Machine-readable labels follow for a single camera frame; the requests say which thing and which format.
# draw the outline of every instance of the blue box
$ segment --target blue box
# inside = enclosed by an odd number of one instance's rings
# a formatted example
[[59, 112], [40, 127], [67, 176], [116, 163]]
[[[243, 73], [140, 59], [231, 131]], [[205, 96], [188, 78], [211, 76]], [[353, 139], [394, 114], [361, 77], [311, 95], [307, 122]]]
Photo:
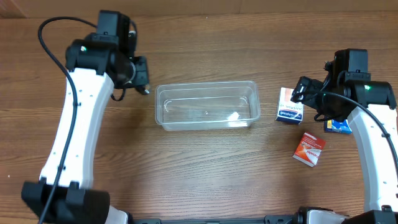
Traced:
[[348, 126], [347, 120], [344, 122], [337, 122], [335, 120], [325, 121], [324, 123], [326, 132], [351, 134], [353, 131]]

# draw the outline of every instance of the plastic tray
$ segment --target plastic tray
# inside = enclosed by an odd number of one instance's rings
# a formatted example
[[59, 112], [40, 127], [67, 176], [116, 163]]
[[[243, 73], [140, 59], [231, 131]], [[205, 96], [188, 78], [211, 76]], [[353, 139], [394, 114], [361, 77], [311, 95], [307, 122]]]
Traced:
[[260, 118], [256, 83], [160, 85], [156, 122], [168, 131], [248, 127]]

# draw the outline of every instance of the wood grain surface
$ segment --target wood grain surface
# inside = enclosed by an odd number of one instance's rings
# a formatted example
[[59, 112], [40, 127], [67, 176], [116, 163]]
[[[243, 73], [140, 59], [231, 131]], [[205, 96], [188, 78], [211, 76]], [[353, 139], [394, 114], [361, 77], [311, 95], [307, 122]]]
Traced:
[[1, 0], [0, 19], [1, 18], [26, 18], [26, 15], [13, 0]]
[[101, 9], [140, 16], [268, 12], [396, 11], [397, 0], [1, 0], [13, 7], [5, 17], [96, 17]]
[[[305, 108], [300, 125], [274, 121], [280, 87], [302, 75], [324, 79], [336, 50], [369, 50], [373, 80], [398, 91], [398, 12], [134, 17], [138, 55], [152, 86], [254, 80], [261, 119], [247, 129], [167, 132], [154, 93], [110, 101], [95, 154], [95, 189], [136, 218], [234, 218], [294, 213], [301, 205], [357, 215], [364, 186], [353, 136], [323, 132]], [[21, 200], [51, 150], [65, 78], [42, 50], [42, 19], [0, 20], [0, 223], [35, 223]], [[64, 63], [66, 48], [93, 29], [60, 21], [44, 39]], [[318, 165], [292, 158], [305, 131], [327, 141]]]

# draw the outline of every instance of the red box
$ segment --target red box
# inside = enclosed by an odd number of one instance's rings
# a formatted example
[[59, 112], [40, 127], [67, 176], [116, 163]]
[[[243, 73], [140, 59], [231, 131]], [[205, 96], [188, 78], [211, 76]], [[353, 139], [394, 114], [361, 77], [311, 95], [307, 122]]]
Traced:
[[317, 164], [326, 142], [310, 133], [304, 133], [293, 158], [313, 167]]

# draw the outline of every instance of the cardboard box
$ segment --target cardboard box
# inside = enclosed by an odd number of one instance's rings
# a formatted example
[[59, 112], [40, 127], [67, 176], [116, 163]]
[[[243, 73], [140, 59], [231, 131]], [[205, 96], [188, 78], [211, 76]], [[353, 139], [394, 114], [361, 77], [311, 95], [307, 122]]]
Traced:
[[343, 134], [351, 134], [353, 132], [351, 128], [349, 128], [347, 120], [345, 120], [344, 122], [329, 120], [325, 121], [323, 126], [326, 132], [343, 133]]
[[293, 89], [280, 89], [276, 121], [300, 124], [303, 121], [304, 105], [291, 102]]
[[313, 167], [318, 163], [322, 149], [326, 142], [310, 133], [304, 133], [293, 158]]

